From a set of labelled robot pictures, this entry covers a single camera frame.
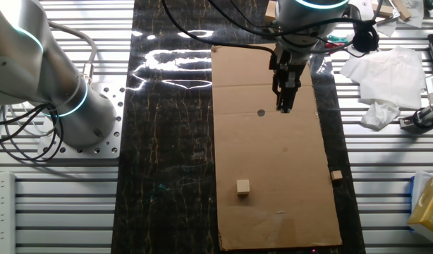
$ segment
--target crumpled paper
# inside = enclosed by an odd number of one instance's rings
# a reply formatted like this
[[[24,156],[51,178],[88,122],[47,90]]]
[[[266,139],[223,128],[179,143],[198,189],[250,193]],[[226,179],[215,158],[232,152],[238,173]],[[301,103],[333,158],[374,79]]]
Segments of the crumpled paper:
[[[423,22],[423,15],[424,15],[424,8],[423,8],[423,0],[401,0],[403,4],[408,8],[409,12],[411,12],[411,17],[404,21],[401,18],[398,18],[398,20],[402,23],[415,26],[417,28],[422,27]],[[395,29],[397,27],[396,21],[391,21],[387,23],[380,23],[377,25],[378,32],[387,35],[388,37],[392,36]]]
[[[400,110],[397,106],[388,102],[375,101],[367,110],[367,113],[362,116],[360,122],[368,128],[379,131],[399,115]]]
[[[420,52],[398,46],[360,59],[350,58],[341,74],[358,82],[360,102],[371,104],[361,120],[366,127],[381,130],[400,114],[399,107],[422,106],[425,72]]]
[[[412,16],[407,21],[403,21],[401,18],[399,20],[408,25],[421,28],[423,22],[423,15],[424,15],[423,0],[401,0],[401,1],[405,4],[406,8],[408,8],[409,12],[411,12]]]

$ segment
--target wooden piece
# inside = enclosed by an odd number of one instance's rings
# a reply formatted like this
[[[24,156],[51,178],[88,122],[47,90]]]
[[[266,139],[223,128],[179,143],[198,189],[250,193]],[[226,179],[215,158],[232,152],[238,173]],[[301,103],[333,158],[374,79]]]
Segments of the wooden piece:
[[[250,194],[250,180],[237,180],[237,195]]]
[[[372,4],[372,8],[373,8],[373,11],[377,11],[378,4]],[[392,16],[392,14],[394,14],[394,8],[393,7],[382,5],[381,10],[379,10],[378,16],[382,17],[382,18],[388,18],[388,17]]]
[[[272,21],[276,20],[276,1],[269,1],[267,11],[265,12],[265,25],[270,25]]]
[[[400,18],[402,20],[408,20],[412,15],[411,12],[406,8],[405,4],[401,0],[391,0],[394,6],[400,11]]]
[[[338,181],[343,179],[342,172],[340,170],[331,172],[332,181]]]

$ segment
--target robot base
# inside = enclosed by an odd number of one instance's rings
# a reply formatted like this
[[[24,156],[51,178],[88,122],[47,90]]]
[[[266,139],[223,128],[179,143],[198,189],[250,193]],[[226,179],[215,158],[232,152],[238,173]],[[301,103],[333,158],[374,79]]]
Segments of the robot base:
[[[121,148],[121,130],[123,125],[124,97],[126,94],[125,85],[96,83],[92,85],[94,90],[107,96],[116,110],[115,125],[110,134],[101,142],[84,148],[74,148],[65,143],[62,144],[54,159],[115,159],[119,157]],[[52,122],[45,118],[43,131],[52,129]],[[50,145],[52,135],[39,139],[38,154]],[[51,156],[58,147],[59,137],[56,137],[56,144],[43,158]]]

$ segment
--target cardboard sheet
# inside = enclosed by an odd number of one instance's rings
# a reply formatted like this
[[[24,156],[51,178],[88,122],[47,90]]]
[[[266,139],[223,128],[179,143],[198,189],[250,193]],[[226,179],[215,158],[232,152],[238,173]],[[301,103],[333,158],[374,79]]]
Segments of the cardboard sheet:
[[[309,69],[291,113],[281,114],[275,110],[269,57],[252,49],[212,50],[220,247],[340,245]],[[250,182],[247,196],[237,195],[240,179]]]

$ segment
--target black marble surface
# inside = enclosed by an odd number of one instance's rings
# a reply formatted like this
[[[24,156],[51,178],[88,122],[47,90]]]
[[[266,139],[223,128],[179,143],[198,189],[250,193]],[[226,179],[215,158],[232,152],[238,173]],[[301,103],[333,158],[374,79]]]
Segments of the black marble surface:
[[[166,2],[196,35],[268,42],[205,0]],[[228,1],[217,3],[243,21]],[[262,23],[267,0],[236,3]],[[135,1],[133,31],[112,253],[219,253],[210,45],[179,34],[160,1]],[[334,186],[343,245],[249,253],[365,253],[331,63],[316,56],[311,69],[329,168],[345,177]]]

